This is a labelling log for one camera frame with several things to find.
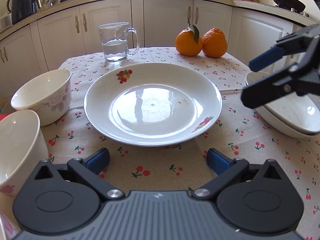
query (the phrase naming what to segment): water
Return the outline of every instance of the water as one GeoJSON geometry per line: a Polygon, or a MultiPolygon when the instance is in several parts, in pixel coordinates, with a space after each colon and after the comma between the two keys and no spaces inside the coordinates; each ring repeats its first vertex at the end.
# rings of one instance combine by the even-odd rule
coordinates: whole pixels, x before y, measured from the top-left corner
{"type": "Polygon", "coordinates": [[[126,59],[128,42],[122,40],[108,41],[106,44],[102,43],[102,48],[107,62],[117,62],[126,59]]]}

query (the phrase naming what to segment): glass mug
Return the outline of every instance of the glass mug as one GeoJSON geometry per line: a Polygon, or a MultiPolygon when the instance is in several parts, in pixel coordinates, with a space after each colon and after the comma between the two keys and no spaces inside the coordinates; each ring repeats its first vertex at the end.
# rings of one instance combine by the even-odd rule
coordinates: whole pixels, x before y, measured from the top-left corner
{"type": "Polygon", "coordinates": [[[109,23],[98,27],[102,43],[103,54],[107,62],[125,60],[127,55],[136,54],[140,48],[140,37],[134,28],[129,28],[129,23],[109,23]],[[133,32],[137,36],[137,48],[134,52],[128,49],[128,34],[133,32]]]}

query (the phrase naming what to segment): cherry print tablecloth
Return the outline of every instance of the cherry print tablecloth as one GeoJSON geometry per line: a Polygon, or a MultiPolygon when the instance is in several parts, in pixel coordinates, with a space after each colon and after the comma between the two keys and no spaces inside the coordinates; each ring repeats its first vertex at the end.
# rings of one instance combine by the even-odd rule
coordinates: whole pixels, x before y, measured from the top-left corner
{"type": "Polygon", "coordinates": [[[210,147],[230,158],[242,157],[250,163],[262,164],[273,158],[304,201],[305,210],[297,231],[304,239],[320,237],[320,137],[313,140],[289,138],[258,113],[244,107],[240,93],[250,70],[231,55],[213,59],[201,52],[197,57],[184,57],[175,48],[142,48],[120,63],[107,64],[102,53],[95,53],[70,58],[60,68],[72,72],[72,102],[61,119],[42,127],[53,163],[65,163],[73,157],[85,158],[106,147],[111,161],[99,176],[125,192],[130,189],[192,192],[216,176],[205,162],[210,147]],[[169,147],[135,147],[98,133],[84,113],[88,88],[110,70],[143,62],[183,65],[211,79],[223,97],[223,110],[215,125],[193,140],[169,147]]]}

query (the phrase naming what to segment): orange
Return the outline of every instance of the orange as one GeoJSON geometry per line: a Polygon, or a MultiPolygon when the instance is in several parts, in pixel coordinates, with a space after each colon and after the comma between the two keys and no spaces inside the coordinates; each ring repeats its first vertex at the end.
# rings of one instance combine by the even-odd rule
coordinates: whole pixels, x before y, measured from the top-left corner
{"type": "Polygon", "coordinates": [[[202,51],[208,57],[221,57],[227,52],[228,44],[223,31],[213,28],[202,37],[202,51]]]}
{"type": "Polygon", "coordinates": [[[176,37],[175,46],[177,51],[184,56],[197,56],[202,49],[202,39],[199,37],[198,44],[196,44],[193,31],[185,29],[176,37]]]}

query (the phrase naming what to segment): mug handle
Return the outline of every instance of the mug handle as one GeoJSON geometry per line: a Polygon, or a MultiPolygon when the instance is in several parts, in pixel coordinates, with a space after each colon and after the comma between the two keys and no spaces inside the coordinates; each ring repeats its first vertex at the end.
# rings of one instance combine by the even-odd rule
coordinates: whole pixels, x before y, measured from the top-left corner
{"type": "Polygon", "coordinates": [[[136,31],[135,28],[128,28],[128,32],[133,32],[133,33],[137,36],[137,40],[138,40],[138,42],[137,42],[137,48],[135,49],[135,51],[134,51],[134,52],[127,51],[127,55],[133,56],[133,55],[136,54],[136,53],[138,52],[138,50],[140,49],[140,37],[139,37],[139,35],[138,35],[138,33],[137,33],[137,31],[136,31]]]}

